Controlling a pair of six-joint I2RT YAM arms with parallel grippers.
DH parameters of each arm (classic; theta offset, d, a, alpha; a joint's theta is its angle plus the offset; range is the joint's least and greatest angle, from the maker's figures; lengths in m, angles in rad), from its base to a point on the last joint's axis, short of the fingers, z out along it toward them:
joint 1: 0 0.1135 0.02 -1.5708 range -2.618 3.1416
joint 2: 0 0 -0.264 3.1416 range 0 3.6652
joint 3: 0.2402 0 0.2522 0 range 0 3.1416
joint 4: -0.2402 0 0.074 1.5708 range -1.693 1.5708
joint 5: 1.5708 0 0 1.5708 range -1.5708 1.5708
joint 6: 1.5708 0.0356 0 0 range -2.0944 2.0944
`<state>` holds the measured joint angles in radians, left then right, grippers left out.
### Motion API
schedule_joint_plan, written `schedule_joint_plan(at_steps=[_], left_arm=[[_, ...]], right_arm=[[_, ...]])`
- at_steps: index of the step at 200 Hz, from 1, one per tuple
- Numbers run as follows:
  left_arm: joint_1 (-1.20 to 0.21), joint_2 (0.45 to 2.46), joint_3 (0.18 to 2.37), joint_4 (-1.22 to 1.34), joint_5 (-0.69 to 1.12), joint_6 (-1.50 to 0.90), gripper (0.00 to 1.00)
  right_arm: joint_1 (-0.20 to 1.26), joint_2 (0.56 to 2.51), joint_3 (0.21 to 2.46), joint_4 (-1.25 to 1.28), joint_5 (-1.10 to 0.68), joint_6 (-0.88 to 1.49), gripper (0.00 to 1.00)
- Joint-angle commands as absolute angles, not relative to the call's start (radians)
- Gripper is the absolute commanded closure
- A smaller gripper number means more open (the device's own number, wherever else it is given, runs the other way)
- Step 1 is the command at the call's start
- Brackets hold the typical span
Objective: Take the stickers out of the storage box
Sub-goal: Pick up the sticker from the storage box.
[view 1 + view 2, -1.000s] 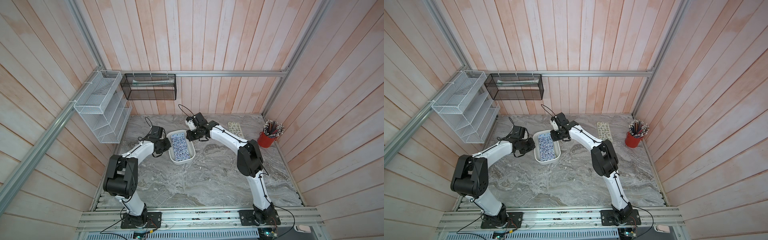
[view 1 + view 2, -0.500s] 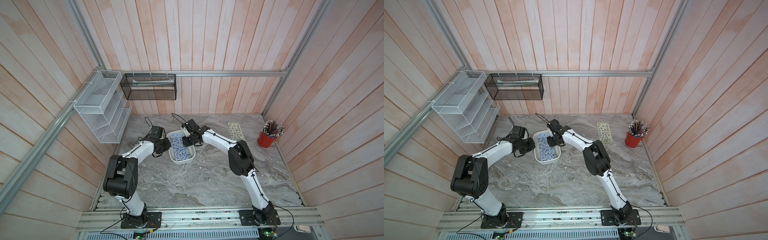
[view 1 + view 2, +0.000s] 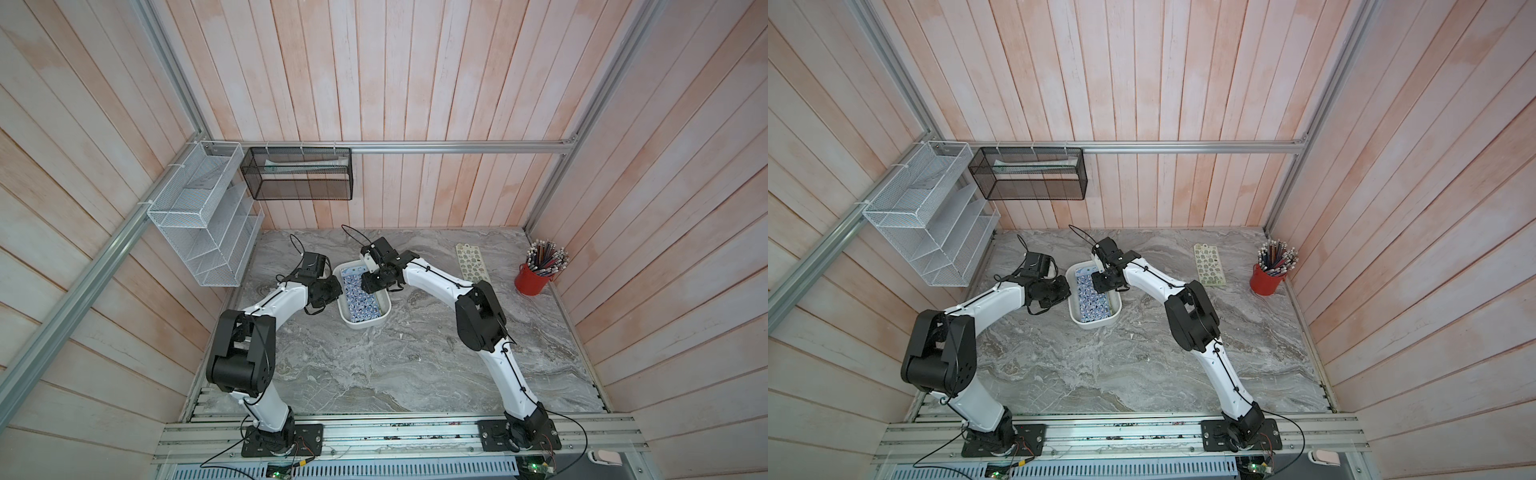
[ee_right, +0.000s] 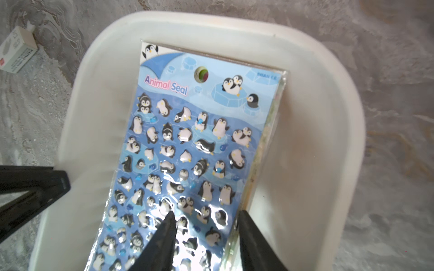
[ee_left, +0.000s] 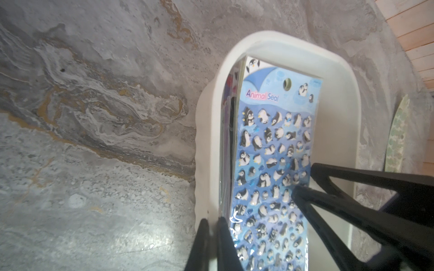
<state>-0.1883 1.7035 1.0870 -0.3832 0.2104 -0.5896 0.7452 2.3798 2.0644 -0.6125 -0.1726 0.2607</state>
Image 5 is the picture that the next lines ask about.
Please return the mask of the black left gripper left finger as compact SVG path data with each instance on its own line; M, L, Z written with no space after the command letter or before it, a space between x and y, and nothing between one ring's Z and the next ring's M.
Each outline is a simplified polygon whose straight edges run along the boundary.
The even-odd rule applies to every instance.
M184 271L208 271L210 227L207 219L200 221Z

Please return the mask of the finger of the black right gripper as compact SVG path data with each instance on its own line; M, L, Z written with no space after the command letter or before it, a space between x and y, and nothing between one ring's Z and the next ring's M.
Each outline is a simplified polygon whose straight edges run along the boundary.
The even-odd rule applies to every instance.
M340 270L399 271L402 264L414 271L433 270L432 228L303 186L297 186L292 196ZM322 208L365 231L382 244L386 251L377 253L368 262L358 260L315 207Z
M353 199L331 181L331 177L349 182L380 187L396 192L380 211L401 217L417 224L434 225L434 178L413 175L353 169L315 163L310 176L328 194L341 199Z

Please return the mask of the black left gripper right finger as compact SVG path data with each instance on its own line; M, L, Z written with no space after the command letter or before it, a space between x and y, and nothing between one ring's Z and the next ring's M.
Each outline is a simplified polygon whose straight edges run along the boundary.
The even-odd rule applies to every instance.
M220 217L217 223L217 266L218 271L243 271L224 217Z

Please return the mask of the green frog sticker sheet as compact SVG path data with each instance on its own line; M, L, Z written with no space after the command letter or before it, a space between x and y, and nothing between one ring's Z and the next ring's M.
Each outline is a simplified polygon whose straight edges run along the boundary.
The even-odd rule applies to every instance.
M389 132L385 157L385 172L399 173L402 169L405 140L410 118L410 98L404 96L395 115Z

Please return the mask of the white plastic storage box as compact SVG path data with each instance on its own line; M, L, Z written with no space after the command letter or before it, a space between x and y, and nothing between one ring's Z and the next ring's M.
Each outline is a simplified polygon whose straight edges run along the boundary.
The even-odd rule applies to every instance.
M356 77L340 56L276 31L255 32L238 42L201 93L196 107L196 222L210 226L209 270L218 268L220 126L224 86L234 64L252 55L323 79L314 129L313 162L355 168L361 131Z

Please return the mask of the blue penguin sticker sheet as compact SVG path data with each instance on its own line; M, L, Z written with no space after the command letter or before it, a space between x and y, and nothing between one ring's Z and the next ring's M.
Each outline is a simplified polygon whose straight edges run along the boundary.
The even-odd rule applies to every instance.
M228 214L246 271L308 269L307 220L292 198L310 181L322 80L244 57L234 71Z

